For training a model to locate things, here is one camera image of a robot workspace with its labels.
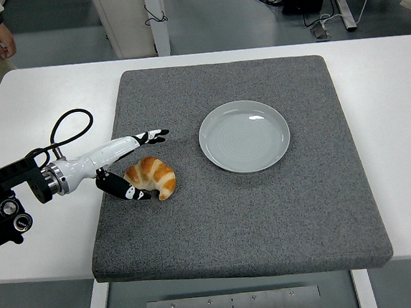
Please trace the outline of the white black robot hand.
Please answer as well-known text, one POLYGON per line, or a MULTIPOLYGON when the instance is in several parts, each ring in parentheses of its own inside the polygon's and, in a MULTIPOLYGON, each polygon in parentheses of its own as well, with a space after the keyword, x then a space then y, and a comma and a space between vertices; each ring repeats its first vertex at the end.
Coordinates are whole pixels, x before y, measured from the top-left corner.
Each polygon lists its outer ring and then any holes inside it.
POLYGON ((50 165, 51 172, 59 182, 58 193, 74 192, 84 179, 95 179, 98 189, 123 200, 149 200, 151 193, 136 188, 122 177, 106 169, 131 154, 141 145, 165 141, 167 129, 155 129, 135 136, 125 136, 108 142, 105 146, 69 161, 57 160, 50 165))

